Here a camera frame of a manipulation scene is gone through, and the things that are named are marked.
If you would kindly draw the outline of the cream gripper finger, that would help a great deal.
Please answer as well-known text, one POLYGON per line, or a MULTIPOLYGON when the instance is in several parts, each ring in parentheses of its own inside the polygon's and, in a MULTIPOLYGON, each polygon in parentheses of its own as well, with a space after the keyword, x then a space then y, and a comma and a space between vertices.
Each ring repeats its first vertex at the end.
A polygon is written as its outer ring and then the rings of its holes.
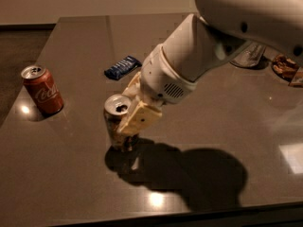
POLYGON ((142 100, 135 102, 122 117, 117 132, 125 136, 134 136, 149 127, 162 116, 162 110, 142 100))

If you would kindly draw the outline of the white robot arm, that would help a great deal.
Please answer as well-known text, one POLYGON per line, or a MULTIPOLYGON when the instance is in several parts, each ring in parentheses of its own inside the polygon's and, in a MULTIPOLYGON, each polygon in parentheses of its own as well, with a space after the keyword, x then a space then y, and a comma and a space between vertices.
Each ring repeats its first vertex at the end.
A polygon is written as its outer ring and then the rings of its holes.
POLYGON ((195 0, 190 14, 143 61, 123 94, 132 104, 117 132, 133 136, 155 122, 161 106, 195 90, 207 71, 237 57, 250 43, 303 62, 303 0, 195 0))

